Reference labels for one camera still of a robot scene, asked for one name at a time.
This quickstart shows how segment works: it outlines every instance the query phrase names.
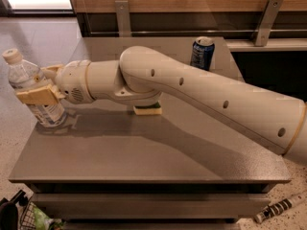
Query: white bottle cap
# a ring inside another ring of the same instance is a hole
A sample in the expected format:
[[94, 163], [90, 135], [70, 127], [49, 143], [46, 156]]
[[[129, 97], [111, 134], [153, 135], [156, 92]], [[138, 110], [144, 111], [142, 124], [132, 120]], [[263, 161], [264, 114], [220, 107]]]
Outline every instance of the white bottle cap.
[[2, 54], [2, 57], [8, 64], [16, 64], [22, 60], [22, 55], [17, 49], [9, 49]]

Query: bottle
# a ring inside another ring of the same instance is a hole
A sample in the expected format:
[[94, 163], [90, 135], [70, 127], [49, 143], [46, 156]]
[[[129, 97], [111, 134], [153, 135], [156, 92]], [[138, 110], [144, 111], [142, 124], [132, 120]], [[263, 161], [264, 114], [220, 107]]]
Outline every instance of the bottle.
[[[2, 54], [10, 66], [9, 83], [15, 90], [36, 89], [46, 78], [40, 68], [23, 59], [17, 49], [9, 49]], [[66, 112], [60, 102], [51, 105], [27, 104], [38, 122], [44, 127], [56, 127], [63, 123]]]

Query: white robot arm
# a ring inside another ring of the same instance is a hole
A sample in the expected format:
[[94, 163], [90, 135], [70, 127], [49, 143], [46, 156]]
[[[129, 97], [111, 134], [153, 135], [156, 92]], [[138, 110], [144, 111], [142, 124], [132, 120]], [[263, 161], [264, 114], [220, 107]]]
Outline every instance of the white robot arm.
[[44, 70], [73, 104], [110, 99], [146, 106], [176, 96], [297, 163], [307, 164], [305, 102], [183, 64], [155, 50], [128, 48], [120, 60], [74, 61]]

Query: blue can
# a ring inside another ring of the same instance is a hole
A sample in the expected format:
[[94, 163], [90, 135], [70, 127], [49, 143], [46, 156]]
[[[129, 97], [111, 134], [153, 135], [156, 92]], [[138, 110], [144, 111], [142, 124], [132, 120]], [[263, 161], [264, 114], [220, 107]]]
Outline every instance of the blue can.
[[193, 43], [190, 65], [209, 71], [214, 53], [214, 42], [210, 37], [200, 36]]

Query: screw hole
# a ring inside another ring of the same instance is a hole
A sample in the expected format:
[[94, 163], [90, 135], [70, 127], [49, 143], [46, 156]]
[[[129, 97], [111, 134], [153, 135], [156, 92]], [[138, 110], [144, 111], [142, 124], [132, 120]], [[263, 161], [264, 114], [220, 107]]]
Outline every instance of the screw hole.
[[286, 128], [282, 127], [278, 131], [278, 137], [283, 137], [286, 133]]
[[228, 106], [229, 106], [229, 101], [224, 101], [224, 103], [223, 103], [223, 109], [228, 108]]
[[182, 86], [183, 83], [184, 83], [184, 78], [180, 78], [180, 80], [179, 80], [179, 85]]

